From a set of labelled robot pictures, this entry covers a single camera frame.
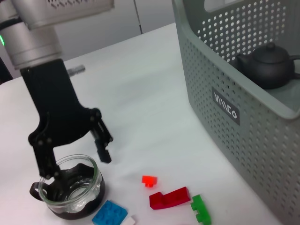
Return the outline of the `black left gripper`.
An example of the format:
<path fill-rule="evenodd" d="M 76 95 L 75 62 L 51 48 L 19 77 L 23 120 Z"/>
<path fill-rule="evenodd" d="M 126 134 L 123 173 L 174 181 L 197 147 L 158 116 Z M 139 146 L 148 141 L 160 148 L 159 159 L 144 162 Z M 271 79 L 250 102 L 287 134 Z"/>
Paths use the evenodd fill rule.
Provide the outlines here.
<path fill-rule="evenodd" d="M 53 148 L 72 143 L 91 131 L 101 162 L 112 159 L 106 149 L 113 137 L 97 108 L 81 105 L 61 59 L 21 70 L 39 114 L 39 124 L 29 135 L 39 175 L 47 180 L 57 176 L 60 168 Z"/>

